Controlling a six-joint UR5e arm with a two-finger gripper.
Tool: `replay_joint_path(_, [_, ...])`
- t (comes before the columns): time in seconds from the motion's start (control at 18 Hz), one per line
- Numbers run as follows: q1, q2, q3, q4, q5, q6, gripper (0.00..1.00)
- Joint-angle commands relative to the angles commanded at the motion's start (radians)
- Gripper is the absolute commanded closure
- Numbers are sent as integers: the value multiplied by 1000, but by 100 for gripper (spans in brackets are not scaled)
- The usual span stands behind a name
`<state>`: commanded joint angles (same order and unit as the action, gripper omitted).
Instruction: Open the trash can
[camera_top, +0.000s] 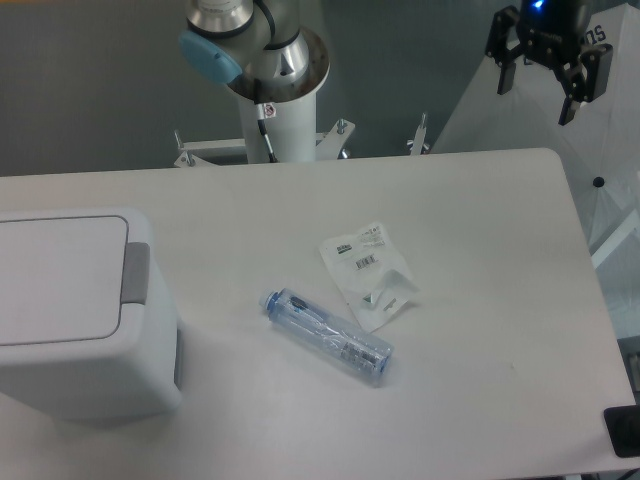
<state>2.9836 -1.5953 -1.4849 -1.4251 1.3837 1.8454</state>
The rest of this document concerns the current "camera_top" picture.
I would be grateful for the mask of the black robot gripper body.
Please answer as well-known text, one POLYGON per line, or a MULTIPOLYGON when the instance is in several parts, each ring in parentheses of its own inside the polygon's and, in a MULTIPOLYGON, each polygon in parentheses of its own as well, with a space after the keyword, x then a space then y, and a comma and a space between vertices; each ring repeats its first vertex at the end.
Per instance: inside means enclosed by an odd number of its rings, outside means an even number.
POLYGON ((590 68, 594 53, 584 39, 592 15, 591 1, 521 1, 506 8, 506 66, 519 57, 546 68, 590 68))

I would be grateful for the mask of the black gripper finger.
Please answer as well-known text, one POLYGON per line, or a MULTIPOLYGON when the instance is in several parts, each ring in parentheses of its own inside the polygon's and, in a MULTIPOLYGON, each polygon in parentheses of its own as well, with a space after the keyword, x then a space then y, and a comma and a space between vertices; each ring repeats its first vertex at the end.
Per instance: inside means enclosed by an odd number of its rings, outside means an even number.
POLYGON ((591 103, 606 92, 613 53, 613 46, 607 43, 582 45, 575 59, 559 64, 557 80, 565 94, 559 125, 570 123, 583 103, 591 103))
POLYGON ((497 94, 504 95, 513 87, 516 73, 516 59, 522 53, 519 43, 512 49, 508 47, 509 34, 520 20, 515 6, 508 6, 496 12, 485 47, 485 55, 494 60, 500 69, 497 94))

